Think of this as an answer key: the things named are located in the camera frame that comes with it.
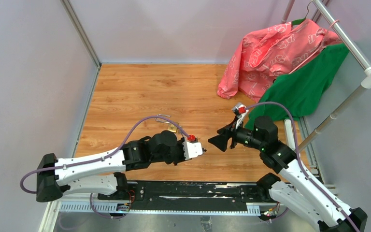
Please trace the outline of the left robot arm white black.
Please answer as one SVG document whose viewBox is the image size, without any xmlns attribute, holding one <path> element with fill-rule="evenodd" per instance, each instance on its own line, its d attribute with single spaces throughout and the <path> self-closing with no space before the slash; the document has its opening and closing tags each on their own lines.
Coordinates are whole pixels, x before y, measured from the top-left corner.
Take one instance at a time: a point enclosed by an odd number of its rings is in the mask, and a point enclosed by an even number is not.
<svg viewBox="0 0 371 232">
<path fill-rule="evenodd" d="M 54 153 L 46 154 L 37 169 L 36 201 L 51 202 L 67 194 L 85 192 L 93 188 L 94 183 L 100 184 L 96 192 L 122 200 L 129 189 L 124 177 L 114 177 L 107 182 L 94 176 L 146 169 L 155 162 L 178 164 L 190 159 L 186 145 L 183 138 L 178 139 L 173 132 L 164 130 L 87 157 L 63 159 Z"/>
</svg>

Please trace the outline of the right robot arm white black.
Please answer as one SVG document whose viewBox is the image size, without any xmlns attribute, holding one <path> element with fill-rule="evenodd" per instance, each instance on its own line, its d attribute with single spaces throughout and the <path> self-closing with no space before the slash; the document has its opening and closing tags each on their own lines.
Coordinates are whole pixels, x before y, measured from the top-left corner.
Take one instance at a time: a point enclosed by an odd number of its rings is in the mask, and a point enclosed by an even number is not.
<svg viewBox="0 0 371 232">
<path fill-rule="evenodd" d="M 257 197 L 282 203 L 306 220 L 317 232 L 362 232 L 367 214 L 352 208 L 331 193 L 278 138 L 278 128 L 269 116 L 257 117 L 252 130 L 237 125 L 238 118 L 220 128 L 208 140 L 221 151 L 237 144 L 260 151 L 260 158 L 273 173 L 257 181 Z"/>
</svg>

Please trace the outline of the brass padlock steel shackle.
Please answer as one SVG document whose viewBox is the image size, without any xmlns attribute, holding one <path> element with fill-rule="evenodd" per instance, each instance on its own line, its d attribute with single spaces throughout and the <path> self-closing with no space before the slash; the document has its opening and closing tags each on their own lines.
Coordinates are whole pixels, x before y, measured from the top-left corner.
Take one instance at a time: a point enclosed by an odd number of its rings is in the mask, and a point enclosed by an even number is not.
<svg viewBox="0 0 371 232">
<path fill-rule="evenodd" d="M 157 121 L 159 123 L 167 124 L 168 125 L 168 128 L 167 128 L 168 131 L 171 131 L 171 132 L 174 132 L 174 133 L 179 133 L 179 129 L 178 129 L 178 126 L 177 126 L 178 123 L 177 122 L 171 122 L 171 121 L 167 120 L 170 117 L 171 117 L 170 115 L 157 114 L 157 117 L 155 117 L 155 121 Z"/>
</svg>

